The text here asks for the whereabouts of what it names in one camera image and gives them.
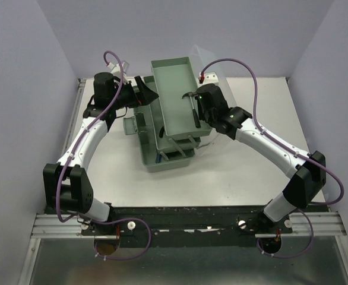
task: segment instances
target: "purple cable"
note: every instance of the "purple cable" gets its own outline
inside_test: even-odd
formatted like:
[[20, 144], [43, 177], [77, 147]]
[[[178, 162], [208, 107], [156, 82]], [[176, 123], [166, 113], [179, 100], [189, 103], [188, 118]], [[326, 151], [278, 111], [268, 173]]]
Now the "purple cable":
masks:
[[140, 218], [139, 219], [138, 218], [122, 218], [122, 219], [116, 220], [116, 221], [93, 221], [93, 222], [95, 222], [97, 224], [116, 224], [116, 223], [121, 223], [123, 221], [139, 221], [140, 223], [144, 224], [144, 226], [148, 230], [148, 242], [147, 242], [145, 248], [140, 253], [132, 255], [132, 256], [128, 256], [128, 257], [111, 257], [109, 255], [105, 255], [104, 256], [104, 255], [99, 254], [98, 251], [97, 251], [97, 243], [96, 243], [94, 249], [95, 249], [95, 252], [96, 252], [96, 254], [98, 256], [100, 256], [102, 258], [105, 258], [105, 259], [109, 259], [109, 260], [130, 260], [130, 259], [134, 259], [136, 257], [141, 256], [142, 254], [144, 254], [148, 250], [148, 248], [150, 246], [150, 242], [151, 242], [151, 231], [150, 231], [150, 228], [149, 228], [148, 224], [144, 220], [142, 220]]
[[257, 239], [257, 248], [260, 250], [261, 254], [264, 254], [268, 257], [274, 257], [274, 258], [280, 258], [280, 259], [289, 259], [289, 258], [296, 258], [301, 256], [302, 254], [304, 254], [306, 251], [308, 251], [309, 249], [311, 249], [311, 246], [314, 242], [314, 228], [312, 227], [312, 223], [310, 221], [310, 218], [305, 214], [305, 212], [303, 212], [301, 209], [298, 209], [298, 212], [302, 213], [302, 215], [305, 216], [305, 218], [307, 219], [307, 221], [309, 222], [310, 225], [310, 231], [311, 231], [311, 237], [310, 237], [310, 241], [309, 244], [307, 245], [307, 247], [305, 247], [304, 250], [298, 252], [297, 254], [294, 255], [275, 255], [275, 254], [269, 254], [268, 252], [265, 252], [261, 246], [262, 241], [261, 239]]
[[72, 148], [72, 150], [71, 150], [70, 156], [68, 157], [68, 159], [67, 159], [65, 165], [63, 166], [63, 169], [62, 169], [62, 171], [61, 171], [61, 174], [59, 175], [58, 185], [57, 185], [57, 187], [56, 187], [55, 208], [56, 208], [56, 215], [58, 216], [58, 220], [59, 220], [60, 222], [62, 222], [62, 223], [68, 221], [69, 219], [71, 219], [72, 217], [75, 216], [75, 214], [71, 214], [69, 217], [63, 219], [63, 218], [62, 218], [62, 214], [61, 214], [61, 201], [60, 201], [59, 197], [61, 196], [61, 187], [62, 187], [63, 176], [64, 176], [64, 174], [65, 174], [65, 172], [66, 172], [66, 170], [67, 170], [67, 167], [68, 167], [70, 161], [72, 160], [73, 156], [75, 155], [75, 152], [76, 152], [76, 150], [77, 150], [79, 144], [80, 144], [81, 141], [83, 140], [84, 136], [86, 135], [87, 131], [88, 131], [90, 128], [92, 128], [92, 126], [93, 126], [102, 116], [104, 116], [104, 114], [105, 114], [106, 112], [108, 112], [108, 110], [109, 110], [109, 109], [112, 107], [112, 105], [116, 102], [116, 100], [117, 100], [117, 98], [118, 98], [118, 96], [119, 96], [119, 94], [120, 94], [120, 91], [121, 91], [122, 82], [123, 82], [123, 79], [124, 79], [124, 78], [123, 78], [123, 77], [124, 77], [124, 70], [122, 69], [122, 62], [121, 62], [121, 60], [119, 59], [119, 57], [118, 57], [114, 52], [112, 52], [112, 51], [110, 51], [110, 50], [107, 50], [107, 51], [104, 53], [104, 55], [103, 55], [104, 60], [105, 60], [105, 62], [107, 63], [107, 65], [109, 64], [109, 62], [106, 60], [106, 56], [107, 56], [108, 53], [110, 53], [111, 55], [113, 55], [113, 56], [116, 58], [118, 64], [120, 65], [120, 72], [121, 72], [120, 84], [119, 84], [119, 87], [118, 87], [118, 89], [117, 89], [117, 91], [116, 91], [116, 94], [115, 94], [114, 98], [113, 98], [112, 101], [109, 103], [109, 105], [107, 106], [107, 108], [105, 108], [104, 111], [103, 111], [102, 113], [100, 113], [100, 115], [97, 116], [97, 117], [88, 125], [87, 129], [85, 129], [85, 130], [81, 133], [79, 139], [78, 139], [77, 142], [74, 144], [74, 146], [73, 146], [73, 148]]
[[[282, 142], [280, 142], [279, 140], [277, 140], [276, 138], [272, 137], [270, 134], [268, 134], [260, 125], [260, 123], [257, 121], [257, 98], [258, 98], [258, 88], [257, 88], [257, 78], [256, 75], [254, 74], [253, 70], [247, 66], [247, 64], [245, 64], [242, 61], [239, 61], [238, 59], [234, 59], [234, 58], [221, 58], [221, 59], [217, 59], [213, 62], [210, 62], [209, 64], [207, 64], [203, 70], [200, 72], [201, 75], [204, 74], [204, 72], [206, 71], [207, 68], [209, 68], [211, 65], [214, 65], [218, 62], [223, 62], [223, 61], [232, 61], [232, 62], [236, 62], [238, 64], [241, 64], [242, 66], [244, 66], [249, 73], [252, 75], [253, 78], [253, 83], [254, 83], [254, 89], [255, 89], [255, 94], [254, 94], [254, 101], [253, 101], [253, 121], [256, 125], [256, 127], [259, 129], [259, 131], [261, 133], [263, 133], [269, 140], [271, 140], [272, 142], [274, 142], [275, 144], [277, 144], [278, 146], [282, 147], [283, 149], [285, 149], [286, 151], [288, 151], [289, 153], [293, 154], [293, 155], [297, 155], [296, 152], [294, 150], [292, 150], [291, 148], [289, 148], [288, 146], [284, 145]], [[307, 162], [310, 162], [318, 167], [320, 167], [322, 170], [326, 171], [332, 178], [334, 178], [336, 180], [336, 182], [339, 184], [340, 187], [340, 195], [337, 199], [330, 201], [330, 202], [310, 202], [310, 204], [315, 204], [315, 205], [333, 205], [338, 203], [341, 199], [343, 199], [344, 196], [344, 185], [342, 183], [342, 181], [339, 179], [338, 176], [336, 176], [332, 171], [328, 170], [326, 167], [324, 167], [323, 165], [321, 165], [320, 163], [316, 162], [315, 160], [310, 159], [309, 157], [303, 156], [301, 154], [297, 155], [298, 157], [306, 160]]]

